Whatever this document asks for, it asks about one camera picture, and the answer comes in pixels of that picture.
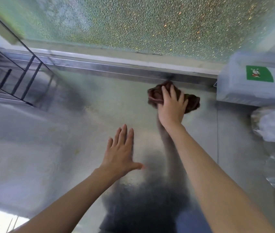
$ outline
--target textured glass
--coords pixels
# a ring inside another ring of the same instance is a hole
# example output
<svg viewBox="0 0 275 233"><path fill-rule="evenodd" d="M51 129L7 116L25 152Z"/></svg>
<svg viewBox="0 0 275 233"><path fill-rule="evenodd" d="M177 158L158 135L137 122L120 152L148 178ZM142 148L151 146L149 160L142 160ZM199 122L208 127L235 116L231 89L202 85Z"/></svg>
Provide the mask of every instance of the textured glass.
<svg viewBox="0 0 275 233"><path fill-rule="evenodd" d="M224 61L275 27L275 0L0 0L24 39Z"/></svg>

